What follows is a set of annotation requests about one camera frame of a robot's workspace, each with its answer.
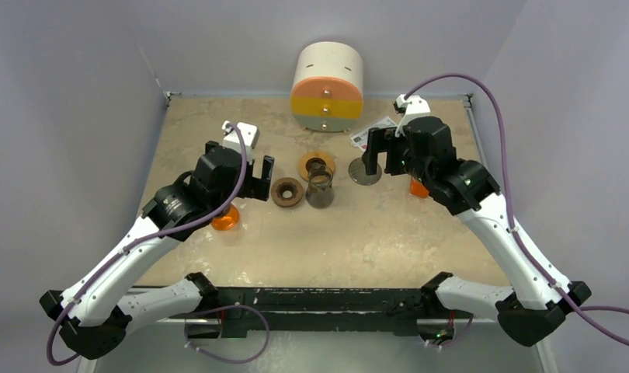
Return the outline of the clear glass dripper cone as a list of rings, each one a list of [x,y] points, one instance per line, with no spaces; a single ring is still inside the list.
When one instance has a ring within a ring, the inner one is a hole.
[[[348,166],[349,178],[361,186],[371,186],[377,183],[382,176],[380,166],[377,166],[374,174],[368,174],[361,158],[356,158]]]

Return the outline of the glass carafe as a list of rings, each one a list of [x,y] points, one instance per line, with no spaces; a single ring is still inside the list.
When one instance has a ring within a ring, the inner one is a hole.
[[[334,201],[332,187],[332,174],[323,170],[314,170],[308,176],[308,188],[306,190],[307,202],[314,208],[329,207]]]

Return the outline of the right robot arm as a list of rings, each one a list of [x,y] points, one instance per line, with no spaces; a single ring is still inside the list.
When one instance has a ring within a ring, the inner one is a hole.
[[[442,272],[422,287],[421,305],[432,316],[458,310],[495,320],[518,344],[531,347],[552,334],[573,306],[591,295],[582,281],[570,281],[507,217],[506,196],[490,172],[475,160],[457,157],[450,128],[438,117],[411,120],[402,129],[372,127],[361,159],[368,174],[386,154],[385,173],[407,174],[430,197],[462,221],[507,276],[509,286],[465,281]]]

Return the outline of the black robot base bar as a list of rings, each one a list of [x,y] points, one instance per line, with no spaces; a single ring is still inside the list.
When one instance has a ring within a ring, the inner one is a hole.
[[[427,336],[469,313],[450,311],[420,288],[221,287],[217,299],[185,319],[212,319],[224,338],[250,331],[383,332]]]

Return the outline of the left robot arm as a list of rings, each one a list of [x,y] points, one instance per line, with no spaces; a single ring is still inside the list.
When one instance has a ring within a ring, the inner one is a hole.
[[[95,360],[134,331],[173,316],[240,315],[247,306],[223,301],[202,273],[139,295],[130,289],[164,255],[223,214],[235,198],[268,200],[274,158],[260,177],[237,150],[209,141],[196,167],[157,190],[130,231],[87,275],[63,291],[49,290],[40,305],[53,319],[50,332],[76,357]]]

